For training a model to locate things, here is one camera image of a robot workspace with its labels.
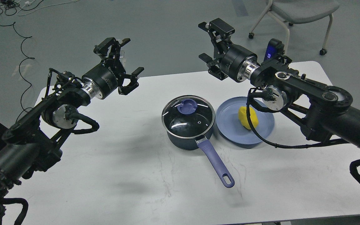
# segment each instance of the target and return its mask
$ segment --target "saucepan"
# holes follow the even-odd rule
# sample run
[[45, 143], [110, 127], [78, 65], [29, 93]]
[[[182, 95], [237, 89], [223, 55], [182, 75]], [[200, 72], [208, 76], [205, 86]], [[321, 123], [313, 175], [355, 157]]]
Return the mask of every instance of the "saucepan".
[[226, 188], [234, 186], [233, 177], [209, 141], [215, 124], [215, 111], [208, 101], [194, 95], [174, 98], [162, 111], [162, 124], [174, 145], [185, 150], [201, 148], [223, 185]]

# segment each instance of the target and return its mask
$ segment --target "handle hole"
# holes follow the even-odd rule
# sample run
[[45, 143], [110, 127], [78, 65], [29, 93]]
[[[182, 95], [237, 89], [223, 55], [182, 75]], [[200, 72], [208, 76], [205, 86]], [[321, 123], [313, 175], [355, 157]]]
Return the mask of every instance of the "handle hole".
[[227, 175], [227, 173], [223, 174], [223, 179], [224, 179], [224, 182], [226, 182], [226, 184], [228, 184], [228, 185], [231, 184], [229, 175]]

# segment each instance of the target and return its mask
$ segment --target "yellow sponge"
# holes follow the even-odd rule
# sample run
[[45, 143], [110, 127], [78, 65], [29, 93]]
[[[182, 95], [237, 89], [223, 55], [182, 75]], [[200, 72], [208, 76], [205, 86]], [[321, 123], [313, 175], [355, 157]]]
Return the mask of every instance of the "yellow sponge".
[[[258, 121], [258, 117], [256, 116], [256, 112], [255, 110], [250, 107], [250, 114], [251, 114], [251, 122], [252, 125], [254, 126], [254, 128], [256, 128], [256, 126], [259, 124]], [[247, 120], [247, 107], [246, 106], [242, 106], [238, 109], [238, 119], [240, 120], [241, 124], [247, 128], [247, 129], [251, 129], [250, 125], [248, 124], [248, 120]]]

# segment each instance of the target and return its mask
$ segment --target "purple lid knob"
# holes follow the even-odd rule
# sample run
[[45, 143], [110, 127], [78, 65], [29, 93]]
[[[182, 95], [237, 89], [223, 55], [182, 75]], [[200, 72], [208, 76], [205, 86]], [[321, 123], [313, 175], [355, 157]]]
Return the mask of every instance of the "purple lid knob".
[[198, 105], [197, 102], [192, 100], [191, 98], [186, 98], [181, 101], [181, 103], [177, 106], [177, 110], [180, 113], [188, 115], [192, 114], [196, 111]]

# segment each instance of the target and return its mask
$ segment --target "white table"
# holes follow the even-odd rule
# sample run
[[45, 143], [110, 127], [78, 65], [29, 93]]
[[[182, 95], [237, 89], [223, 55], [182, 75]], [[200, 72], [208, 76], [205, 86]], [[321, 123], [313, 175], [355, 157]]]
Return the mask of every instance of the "white table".
[[[330, 84], [316, 62], [292, 63], [292, 68]], [[10, 191], [7, 197], [29, 202], [23, 224], [202, 225], [360, 215], [360, 185], [348, 169], [360, 149], [352, 144], [296, 150], [261, 143], [245, 149], [215, 130], [210, 140], [236, 181], [225, 188], [200, 149], [185, 151], [170, 142], [161, 124], [166, 103], [194, 94], [216, 109], [229, 98], [245, 96], [249, 81], [219, 81], [207, 72], [192, 72], [139, 83], [127, 96], [115, 92], [79, 108], [100, 129], [71, 135], [60, 162]], [[298, 101], [306, 105], [307, 98]], [[274, 116], [268, 140], [308, 143], [297, 125]], [[19, 211], [8, 206], [5, 224], [13, 224]]]

